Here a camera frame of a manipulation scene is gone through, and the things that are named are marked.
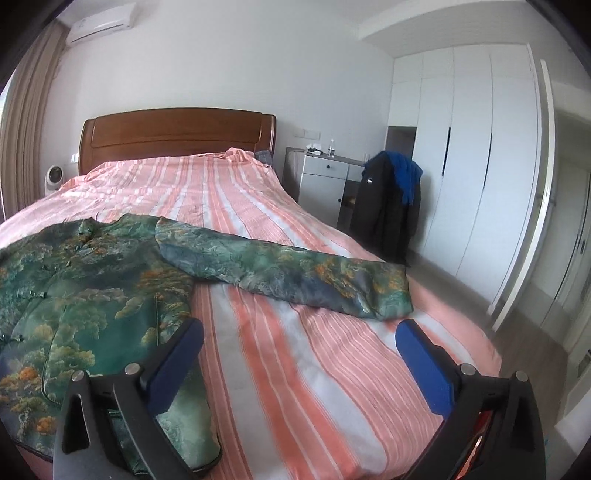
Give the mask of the green patterned silk jacket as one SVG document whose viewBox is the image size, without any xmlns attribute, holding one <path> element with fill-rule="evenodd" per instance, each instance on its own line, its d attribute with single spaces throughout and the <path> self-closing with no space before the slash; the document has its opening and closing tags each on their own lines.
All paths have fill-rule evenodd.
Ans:
<svg viewBox="0 0 591 480">
<path fill-rule="evenodd" d="M 401 267 L 334 231 L 280 244 L 162 217 L 49 226 L 1 252 L 1 421 L 50 458 L 71 375 L 115 374 L 181 325 L 204 347 L 157 423 L 192 472 L 358 479 L 394 469 Z"/>
</svg>

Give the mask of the white door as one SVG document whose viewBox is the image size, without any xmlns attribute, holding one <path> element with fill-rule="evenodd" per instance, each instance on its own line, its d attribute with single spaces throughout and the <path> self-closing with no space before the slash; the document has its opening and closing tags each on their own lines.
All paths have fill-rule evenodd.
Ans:
<svg viewBox="0 0 591 480">
<path fill-rule="evenodd" d="M 538 93 L 536 165 L 531 182 L 528 210 L 511 275 L 498 295 L 492 331 L 497 333 L 517 307 L 530 280 L 551 218 L 552 192 L 557 173 L 557 128 L 555 95 L 548 62 L 535 59 Z"/>
</svg>

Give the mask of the pink striped bed cover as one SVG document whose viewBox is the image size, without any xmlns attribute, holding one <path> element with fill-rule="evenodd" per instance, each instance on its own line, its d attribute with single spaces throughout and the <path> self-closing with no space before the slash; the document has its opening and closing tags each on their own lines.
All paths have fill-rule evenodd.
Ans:
<svg viewBox="0 0 591 480">
<path fill-rule="evenodd" d="M 106 162 L 1 227 L 1 421 L 42 478 L 73 373 L 121 371 L 186 318 L 204 344 L 157 420 L 193 476 L 390 479 L 441 423 L 398 352 L 396 320 L 195 280 L 135 241 L 165 217 L 351 260 L 252 153 Z"/>
</svg>

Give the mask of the black coat on chair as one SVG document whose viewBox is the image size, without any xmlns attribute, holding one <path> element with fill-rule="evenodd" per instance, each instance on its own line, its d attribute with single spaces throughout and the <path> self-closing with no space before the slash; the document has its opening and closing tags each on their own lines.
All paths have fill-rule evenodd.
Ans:
<svg viewBox="0 0 591 480">
<path fill-rule="evenodd" d="M 421 181 L 413 205 L 404 205 L 394 169 L 382 151 L 363 167 L 351 220 L 351 236 L 363 248 L 391 263 L 405 265 L 421 209 Z"/>
</svg>

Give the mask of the beige curtain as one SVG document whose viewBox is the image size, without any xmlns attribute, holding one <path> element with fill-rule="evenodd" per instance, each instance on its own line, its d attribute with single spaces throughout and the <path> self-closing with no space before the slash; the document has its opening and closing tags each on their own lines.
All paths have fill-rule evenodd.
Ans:
<svg viewBox="0 0 591 480">
<path fill-rule="evenodd" d="M 41 196 L 43 118 L 67 29 L 51 22 L 12 74 L 1 114 L 1 212 L 5 219 Z"/>
</svg>

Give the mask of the blue garment on chair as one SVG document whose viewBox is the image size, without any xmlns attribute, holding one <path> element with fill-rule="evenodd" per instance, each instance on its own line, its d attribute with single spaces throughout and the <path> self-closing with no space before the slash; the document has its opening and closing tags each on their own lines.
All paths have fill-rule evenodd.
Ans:
<svg viewBox="0 0 591 480">
<path fill-rule="evenodd" d="M 404 205 L 413 205 L 420 185 L 423 170 L 410 157 L 394 151 L 386 151 L 389 161 L 394 169 L 394 179 L 402 191 Z"/>
</svg>

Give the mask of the small white fan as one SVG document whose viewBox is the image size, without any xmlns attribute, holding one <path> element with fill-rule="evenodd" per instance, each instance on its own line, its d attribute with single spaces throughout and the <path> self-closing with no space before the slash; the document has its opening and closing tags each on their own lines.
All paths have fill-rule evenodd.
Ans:
<svg viewBox="0 0 591 480">
<path fill-rule="evenodd" d="M 44 195 L 58 191 L 64 183 L 64 170 L 59 165 L 52 165 L 45 173 Z"/>
</svg>

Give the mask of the white bedside cabinet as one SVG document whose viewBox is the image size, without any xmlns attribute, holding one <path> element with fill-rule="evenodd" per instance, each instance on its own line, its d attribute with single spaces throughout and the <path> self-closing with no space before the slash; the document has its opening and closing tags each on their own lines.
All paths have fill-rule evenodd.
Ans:
<svg viewBox="0 0 591 480">
<path fill-rule="evenodd" d="M 349 232 L 363 164 L 346 157 L 287 149 L 281 183 L 304 210 L 325 224 Z"/>
</svg>

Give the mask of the brown wooden headboard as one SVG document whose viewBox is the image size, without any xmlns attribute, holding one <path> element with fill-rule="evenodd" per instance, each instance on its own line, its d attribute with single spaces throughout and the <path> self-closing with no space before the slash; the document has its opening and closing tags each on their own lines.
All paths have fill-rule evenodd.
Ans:
<svg viewBox="0 0 591 480">
<path fill-rule="evenodd" d="M 103 115 L 85 121 L 78 173 L 105 162 L 219 153 L 273 152 L 276 116 L 256 111 L 178 107 Z"/>
</svg>

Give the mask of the white wardrobe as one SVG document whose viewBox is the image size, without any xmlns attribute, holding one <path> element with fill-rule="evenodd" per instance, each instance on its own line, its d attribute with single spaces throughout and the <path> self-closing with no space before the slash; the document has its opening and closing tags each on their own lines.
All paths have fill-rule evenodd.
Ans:
<svg viewBox="0 0 591 480">
<path fill-rule="evenodd" d="M 411 127 L 423 169 L 412 250 L 488 303 L 511 275 L 536 165 L 538 93 L 524 44 L 394 60 L 389 126 Z"/>
</svg>

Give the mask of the grey pillow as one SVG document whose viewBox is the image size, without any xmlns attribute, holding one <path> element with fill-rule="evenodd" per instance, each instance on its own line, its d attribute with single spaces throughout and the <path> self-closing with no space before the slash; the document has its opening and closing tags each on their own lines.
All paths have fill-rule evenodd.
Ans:
<svg viewBox="0 0 591 480">
<path fill-rule="evenodd" d="M 260 150 L 254 153 L 256 160 L 267 166 L 273 166 L 273 154 L 270 150 Z"/>
</svg>

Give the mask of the white air conditioner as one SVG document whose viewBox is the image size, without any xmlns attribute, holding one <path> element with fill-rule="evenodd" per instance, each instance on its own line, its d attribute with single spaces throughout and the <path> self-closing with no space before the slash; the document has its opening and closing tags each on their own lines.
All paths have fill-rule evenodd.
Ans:
<svg viewBox="0 0 591 480">
<path fill-rule="evenodd" d="M 72 47 L 111 33 L 131 29 L 138 13 L 136 3 L 116 6 L 75 22 L 66 37 Z"/>
</svg>

